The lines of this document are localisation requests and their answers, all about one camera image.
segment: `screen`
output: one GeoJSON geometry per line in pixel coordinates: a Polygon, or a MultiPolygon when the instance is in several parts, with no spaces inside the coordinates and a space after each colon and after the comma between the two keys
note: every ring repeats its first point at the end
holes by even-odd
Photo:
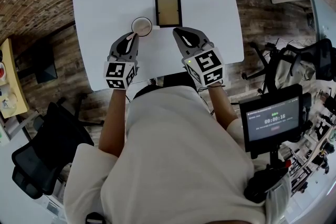
{"type": "Polygon", "coordinates": [[[249,140],[267,138],[299,126],[299,98],[246,113],[249,140]]]}

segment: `white marker cube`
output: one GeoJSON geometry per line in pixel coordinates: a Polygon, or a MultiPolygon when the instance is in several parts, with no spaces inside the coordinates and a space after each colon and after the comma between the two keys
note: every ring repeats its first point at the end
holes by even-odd
{"type": "Polygon", "coordinates": [[[104,78],[109,88],[127,90],[135,75],[134,62],[104,63],[104,78]]]}
{"type": "Polygon", "coordinates": [[[224,77],[224,63],[218,48],[187,58],[184,63],[190,76],[202,84],[203,87],[222,80],[224,77]]]}

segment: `black and white pattern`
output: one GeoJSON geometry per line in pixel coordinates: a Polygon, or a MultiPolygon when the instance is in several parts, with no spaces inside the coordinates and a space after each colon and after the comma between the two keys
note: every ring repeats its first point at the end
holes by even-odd
{"type": "Polygon", "coordinates": [[[106,81],[110,88],[125,89],[124,82],[122,80],[107,79],[106,81]]]}
{"type": "Polygon", "coordinates": [[[124,76],[125,63],[111,62],[107,68],[106,77],[122,78],[124,76]]]}
{"type": "Polygon", "coordinates": [[[205,74],[204,75],[204,83],[205,83],[205,85],[208,85],[208,84],[213,83],[213,82],[215,82],[219,79],[222,79],[222,78],[223,78],[223,69],[219,68],[219,69],[216,69],[213,72],[205,74]]]}
{"type": "Polygon", "coordinates": [[[132,67],[131,71],[128,73],[126,77],[127,86],[129,86],[132,82],[132,79],[135,77],[134,67],[132,67]]]}
{"type": "Polygon", "coordinates": [[[199,56],[196,56],[195,60],[197,61],[199,68],[201,69],[202,72],[205,72],[207,70],[213,69],[221,65],[220,63],[221,61],[218,59],[218,57],[212,50],[207,51],[206,53],[201,54],[199,56]]]}
{"type": "Polygon", "coordinates": [[[201,83],[201,78],[199,76],[199,74],[197,74],[195,72],[194,69],[192,69],[190,66],[187,65],[187,69],[188,69],[188,73],[190,74],[190,76],[192,76],[193,78],[195,78],[199,83],[201,83]]]}

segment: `black office chair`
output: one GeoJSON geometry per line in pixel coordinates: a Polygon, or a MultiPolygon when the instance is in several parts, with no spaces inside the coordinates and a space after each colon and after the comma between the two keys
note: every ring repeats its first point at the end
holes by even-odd
{"type": "Polygon", "coordinates": [[[302,49],[295,48],[292,45],[287,45],[286,48],[278,50],[275,44],[267,43],[265,49],[270,51],[269,62],[266,61],[255,43],[251,43],[250,46],[256,50],[262,64],[264,65],[264,69],[250,76],[247,76],[245,73],[242,73],[241,75],[245,80],[265,75],[263,89],[258,89],[260,94],[265,93],[266,88],[268,92],[274,92],[277,90],[275,78],[277,68],[281,60],[291,63],[289,69],[291,76],[293,76],[293,73],[299,67],[300,61],[306,61],[314,65],[316,79],[327,81],[333,79],[336,81],[336,49],[332,47],[331,41],[327,38],[302,49]],[[294,52],[295,56],[285,55],[286,51],[294,52]]]}
{"type": "Polygon", "coordinates": [[[12,154],[12,179],[33,199],[53,193],[60,172],[73,161],[79,144],[93,145],[83,124],[60,105],[62,101],[49,104],[37,135],[12,154]]]}

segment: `yellow table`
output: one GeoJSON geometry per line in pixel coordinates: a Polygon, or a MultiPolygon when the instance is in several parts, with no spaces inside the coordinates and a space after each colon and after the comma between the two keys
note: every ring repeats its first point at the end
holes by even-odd
{"type": "Polygon", "coordinates": [[[13,51],[12,51],[12,43],[9,38],[7,38],[5,42],[2,43],[2,45],[0,46],[0,50],[2,51],[2,55],[3,55],[2,63],[4,64],[5,69],[6,69],[6,80],[5,81],[0,80],[0,86],[6,83],[9,83],[10,88],[11,88],[10,90],[12,93],[16,95],[16,99],[17,99],[17,103],[14,108],[1,111],[2,116],[6,119],[11,116],[15,116],[15,115],[27,112],[29,110],[29,106],[23,94],[19,78],[17,76],[15,63],[14,63],[14,57],[13,57],[13,51]]]}

